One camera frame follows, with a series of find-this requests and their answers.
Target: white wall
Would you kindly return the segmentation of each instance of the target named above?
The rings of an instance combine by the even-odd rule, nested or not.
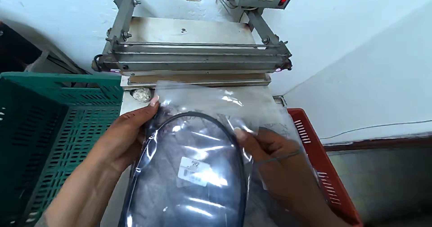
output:
[[[141,1],[138,16],[235,22],[240,16],[215,0]],[[272,76],[273,93],[286,93],[428,1],[291,0],[285,10],[265,10],[265,20],[293,53],[293,70]],[[40,33],[87,70],[116,13],[112,0],[0,0],[1,20],[21,33]]]
[[[285,95],[303,108],[320,138],[386,124],[432,120],[432,2]],[[432,122],[356,130],[323,143],[404,137]]]
[[[273,93],[285,94],[429,1],[291,0],[284,11],[264,10],[293,54],[292,71],[272,75]]]

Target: bolt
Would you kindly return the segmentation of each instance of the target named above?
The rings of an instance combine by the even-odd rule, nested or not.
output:
[[[263,44],[268,44],[269,41],[270,41],[269,37],[267,37],[267,38],[265,38],[265,39],[262,40]]]
[[[136,6],[136,5],[139,5],[139,4],[141,4],[140,1],[138,1],[138,0],[134,0],[134,1],[133,1],[133,6]]]
[[[128,33],[128,32],[123,32],[123,37],[124,37],[125,39],[127,39],[127,38],[132,37],[132,35],[131,35],[130,33]]]

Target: electrical wire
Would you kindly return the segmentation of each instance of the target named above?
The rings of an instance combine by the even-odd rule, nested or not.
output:
[[[74,72],[72,72],[71,70],[67,69],[66,67],[64,67],[64,66],[62,66],[62,65],[60,65],[60,64],[58,64],[58,63],[55,62],[54,60],[51,60],[50,56],[47,57],[47,60],[49,60],[50,62],[56,64],[56,65],[59,66],[59,67],[61,67],[61,68],[65,69],[65,70],[71,72],[72,74],[77,74],[77,73],[74,73]]]
[[[370,126],[370,127],[362,127],[362,128],[357,128],[357,129],[349,130],[349,131],[346,131],[346,132],[342,132],[342,133],[339,133],[339,134],[334,135],[334,136],[322,137],[322,138],[319,138],[319,139],[320,140],[321,139],[329,139],[329,138],[333,138],[333,137],[337,137],[337,136],[343,135],[345,133],[349,133],[349,132],[353,132],[353,131],[358,131],[358,130],[363,130],[363,129],[368,129],[368,128],[386,127],[386,126],[394,126],[394,125],[406,125],[406,124],[418,124],[418,123],[425,123],[425,122],[431,122],[431,121],[432,120],[421,120],[421,121],[413,121],[413,122],[400,122],[400,123],[390,123],[390,124],[376,125],[376,126]]]
[[[60,59],[57,59],[57,58],[53,57],[52,55],[48,55],[48,57],[50,57],[50,58],[52,58],[52,59],[54,59],[54,60],[56,60],[56,61],[58,61],[58,62],[61,62],[61,63],[63,63],[63,64],[65,64],[65,65],[68,66],[68,64],[67,64],[66,62],[64,62],[64,61],[62,61],[62,60],[60,60]],[[73,66],[74,66],[75,68],[77,68],[78,70],[80,70],[81,72],[84,72],[84,74],[89,74],[86,70],[82,69],[81,67],[76,66],[76,65],[73,65]]]
[[[225,2],[224,0],[220,0],[221,4],[225,7],[225,9],[229,8],[229,9],[236,9],[238,6],[235,6],[229,2]]]
[[[94,61],[94,63],[96,64],[96,67],[98,68],[98,72],[101,72],[102,71],[102,68],[101,68],[101,66],[98,64],[98,58],[99,57],[102,57],[103,55],[102,54],[99,54],[99,55],[96,55],[96,56],[94,56],[94,58],[93,58],[93,61]]]
[[[158,109],[158,112],[156,113],[155,117],[157,117],[160,113],[160,108]],[[226,127],[220,123],[217,119],[214,119],[213,117],[207,115],[207,114],[203,114],[203,113],[199,113],[199,112],[195,112],[195,111],[189,111],[189,112],[185,112],[185,113],[180,113],[180,114],[176,114],[174,116],[171,116],[170,118],[168,118],[164,123],[162,123],[159,127],[154,127],[157,128],[156,131],[162,131],[162,129],[170,122],[174,121],[175,119],[179,119],[182,117],[197,117],[197,118],[202,118],[202,119],[206,119],[210,122],[212,122],[214,125],[216,125],[220,130],[222,130],[224,132],[224,134],[228,137],[228,139],[230,140],[231,144],[234,145],[235,149],[236,149],[236,154],[237,154],[237,163],[238,163],[238,171],[239,171],[239,177],[240,177],[240,203],[239,203],[239,213],[238,213],[238,227],[242,227],[245,221],[245,210],[246,210],[246,200],[247,200],[247,194],[248,194],[248,186],[247,186],[247,179],[246,179],[246,175],[245,175],[245,169],[244,169],[244,165],[243,165],[243,152],[242,152],[242,148],[239,146],[237,139],[235,138],[235,135],[233,133],[230,133],[230,131],[228,131],[228,129],[226,129]],[[154,139],[150,139],[150,137],[147,139],[146,143],[145,143],[145,147],[146,149],[150,148],[149,144],[150,143],[156,143],[154,141]],[[132,177],[132,181],[130,184],[130,187],[128,189],[128,192],[126,194],[127,198],[126,198],[126,206],[130,206],[131,200],[132,200],[132,194],[133,194],[133,189],[135,184],[137,183],[137,176],[133,176]],[[125,223],[124,221],[124,216],[125,214],[125,210],[127,210],[126,208],[124,208],[122,210],[122,214],[121,214],[121,220],[120,223]]]

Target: metal frame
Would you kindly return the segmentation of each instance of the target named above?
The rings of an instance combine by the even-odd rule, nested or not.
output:
[[[272,73],[292,67],[291,53],[263,20],[262,9],[245,10],[264,44],[127,42],[137,0],[114,0],[119,10],[95,70],[123,75]]]

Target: fingernail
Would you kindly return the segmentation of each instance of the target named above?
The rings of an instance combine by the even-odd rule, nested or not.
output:
[[[158,102],[159,100],[159,95],[156,95],[155,97],[152,98],[152,100],[150,100],[150,106],[155,106],[156,102]]]
[[[243,141],[247,137],[246,132],[238,127],[234,129],[234,133],[239,141]]]

